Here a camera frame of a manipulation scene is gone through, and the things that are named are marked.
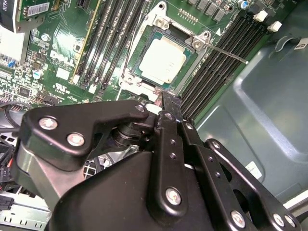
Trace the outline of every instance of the black metal bracket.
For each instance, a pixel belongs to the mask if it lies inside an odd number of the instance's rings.
[[[258,230],[301,230],[299,222],[219,141],[209,139],[211,149],[229,175],[229,184]]]
[[[147,206],[160,224],[171,226],[188,209],[182,139],[171,113],[159,113],[154,143]]]
[[[27,112],[21,125],[19,149],[14,157],[17,165],[13,163],[17,166],[13,172],[19,174],[14,175],[30,179],[27,183],[22,181],[41,196],[50,197],[46,201],[61,210],[66,206],[56,206],[56,203],[63,196],[68,200],[65,203],[67,207],[73,207],[76,213],[88,208],[88,205],[80,203],[76,206],[76,201],[69,198],[77,197],[81,202],[91,200],[92,194],[100,195],[106,185],[104,182],[108,182],[109,186],[115,187],[105,194],[109,200],[115,199],[110,198],[113,190],[123,198],[129,193],[137,207],[147,208],[150,221],[142,223],[151,222],[151,230],[180,226],[187,220],[193,222],[188,216],[190,209],[194,210],[194,207],[188,209],[192,200],[188,181],[190,185],[198,182],[200,190],[198,188],[197,191],[202,193],[203,200],[194,205],[198,204],[198,211],[206,207],[210,230],[301,230],[292,214],[221,143],[213,139],[206,143],[201,141],[197,130],[182,120],[179,99],[164,92],[160,100],[163,111],[158,116],[148,112],[137,101],[130,100],[37,108]],[[44,127],[40,124],[43,118],[49,118],[56,124],[52,129]],[[82,137],[81,145],[75,146],[69,141],[72,133]],[[110,150],[121,150],[130,144],[137,144],[147,152],[134,154],[83,181],[80,170],[88,158]],[[141,173],[135,166],[145,161],[147,166],[140,168]],[[195,173],[189,176],[189,180],[185,164],[191,165]],[[142,179],[142,185],[133,179],[127,180],[130,178],[127,174]],[[135,190],[137,185],[142,192]],[[70,197],[74,192],[83,192],[84,195],[79,193]],[[114,206],[121,210],[125,203],[117,205],[112,202],[112,206],[113,211],[117,211]]]
[[[117,125],[140,122],[148,115],[146,108],[133,100],[36,108],[24,115],[19,139],[30,152],[58,169],[74,171],[84,166],[95,134],[102,133],[105,140]],[[39,121],[43,118],[55,120],[57,128],[42,128]],[[84,144],[69,144],[67,137],[72,133],[80,134]]]

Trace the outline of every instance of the silver screw head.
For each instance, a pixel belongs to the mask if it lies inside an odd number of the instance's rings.
[[[282,220],[282,218],[281,218],[278,214],[274,213],[274,214],[273,214],[273,217],[274,217],[275,222],[276,222],[279,226],[284,227],[284,221]]]
[[[168,119],[172,120],[173,116],[170,113],[165,113],[165,117],[167,117]]]
[[[165,22],[164,22],[163,20],[161,20],[161,19],[157,19],[157,20],[155,21],[155,24],[156,24],[156,26],[158,26],[158,27],[163,27],[163,26],[165,25]]]
[[[142,105],[136,105],[135,108],[140,112],[144,112],[144,108]]]
[[[215,148],[220,148],[220,145],[216,141],[213,142],[213,145]]]
[[[181,196],[178,191],[172,188],[166,190],[167,200],[173,205],[179,205],[181,203]]]
[[[188,129],[193,129],[193,126],[191,125],[191,124],[189,124],[189,123],[186,123],[186,127],[188,128]]]
[[[83,138],[83,136],[78,133],[71,133],[67,136],[66,139],[70,145],[75,147],[80,147],[85,143],[85,139]]]
[[[296,225],[295,225],[294,221],[292,220],[292,218],[290,218],[288,215],[284,215],[284,218],[287,220],[287,222],[288,222],[293,228],[296,227]]]
[[[244,228],[245,227],[245,220],[243,218],[243,216],[238,212],[238,211],[232,211],[231,212],[231,217],[234,221],[234,223],[240,227],[240,228]]]
[[[45,130],[54,130],[56,127],[58,127],[58,123],[55,119],[47,117],[40,119],[38,124],[42,129]]]
[[[202,43],[200,41],[195,41],[192,43],[192,46],[195,48],[195,49],[199,49],[200,47],[202,47]]]

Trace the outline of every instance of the chip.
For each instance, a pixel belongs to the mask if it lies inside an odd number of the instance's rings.
[[[142,76],[160,85],[171,83],[186,61],[184,51],[165,36],[154,39],[139,66]]]
[[[24,87],[20,87],[18,94],[20,96],[29,97],[30,96],[30,90]]]
[[[40,70],[40,64],[38,64],[38,63],[32,63],[32,69],[33,69],[33,70]]]

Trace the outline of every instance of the capacitor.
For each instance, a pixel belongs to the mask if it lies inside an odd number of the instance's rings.
[[[237,2],[237,6],[239,8],[241,8],[242,10],[246,10],[248,8],[248,5],[249,5],[249,3],[247,1],[244,1],[244,0],[239,0]]]
[[[49,42],[51,40],[51,37],[49,34],[42,34],[42,36],[40,37],[44,42]]]
[[[35,70],[35,71],[33,71],[33,73],[32,73],[32,77],[33,77],[34,79],[40,79],[40,78],[43,77],[43,75],[44,75],[44,72],[43,72],[42,70]]]

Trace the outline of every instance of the white label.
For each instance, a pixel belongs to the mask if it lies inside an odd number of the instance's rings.
[[[62,78],[62,79],[68,80],[69,74],[70,74],[69,71],[66,71],[66,70],[64,70],[64,69],[62,69],[62,68],[60,68],[60,67],[58,67],[58,71],[57,71],[56,76],[57,76],[58,78]]]
[[[262,176],[262,173],[254,163],[254,161],[250,162],[247,166],[246,169],[257,179],[259,179]]]
[[[28,9],[28,17],[36,15],[38,13],[46,12],[49,9],[49,2],[35,5],[35,6],[30,6]]]
[[[298,45],[294,48],[294,50],[304,49],[308,45],[308,38],[303,38],[299,41]]]

